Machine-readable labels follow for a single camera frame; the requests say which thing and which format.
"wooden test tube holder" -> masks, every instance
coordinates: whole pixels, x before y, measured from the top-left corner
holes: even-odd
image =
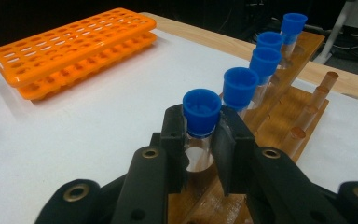
[[[283,139],[312,96],[291,85],[322,42],[321,36],[303,32],[297,40],[291,66],[277,70],[271,78],[263,103],[246,113],[244,122],[254,134],[258,145],[282,147]],[[292,160],[298,159],[327,104],[326,100],[323,101]],[[181,194],[169,196],[168,223],[239,224],[249,219],[246,196],[232,194],[225,197],[215,167],[212,166],[207,173],[203,177],[191,176],[187,188]]]

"white table surface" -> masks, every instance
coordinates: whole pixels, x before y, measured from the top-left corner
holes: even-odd
[[[222,91],[243,59],[154,31],[153,47],[42,102],[23,100],[0,75],[0,223],[33,223],[61,185],[101,186],[124,175],[133,152],[159,132],[164,111],[192,89]],[[313,91],[297,80],[295,86]],[[358,180],[358,101],[333,93],[299,167],[337,191]]]

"blue test tube cap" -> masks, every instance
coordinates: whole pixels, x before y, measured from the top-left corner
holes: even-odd
[[[183,97],[183,114],[187,132],[197,138],[209,136],[219,120],[222,101],[213,91],[195,89]]]
[[[268,82],[269,77],[275,73],[281,58],[281,53],[276,49],[265,47],[254,49],[249,68],[257,72],[259,86]]]
[[[283,36],[281,36],[281,34],[267,31],[261,33],[257,37],[256,47],[257,48],[266,47],[266,48],[281,50],[282,43],[283,43]]]
[[[257,72],[244,67],[230,68],[225,72],[223,101],[228,107],[241,111],[252,100],[258,85]]]
[[[308,17],[300,13],[287,13],[283,15],[281,31],[288,35],[299,35],[304,29]]]

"orange plastic rack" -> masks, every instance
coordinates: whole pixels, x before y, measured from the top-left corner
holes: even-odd
[[[0,73],[24,99],[40,100],[150,46],[155,27],[116,8],[0,47]]]

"dark floor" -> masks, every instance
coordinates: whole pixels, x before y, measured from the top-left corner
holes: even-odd
[[[246,5],[244,2],[257,4]],[[0,0],[0,46],[115,7],[155,13],[249,42],[254,41],[257,33],[267,30],[279,32],[279,20],[270,20],[272,15],[270,11],[266,11],[271,6],[260,5],[259,2],[263,1],[244,2],[172,0],[168,3],[160,0],[101,0],[96,3],[92,0]],[[335,19],[328,20],[329,24],[324,24],[328,25],[327,28],[334,24]],[[244,31],[238,32],[241,27],[245,27]],[[322,29],[307,28],[307,31],[328,37],[328,32]],[[331,52],[333,56],[326,65],[358,74],[358,36],[353,36],[353,33],[340,35]]]

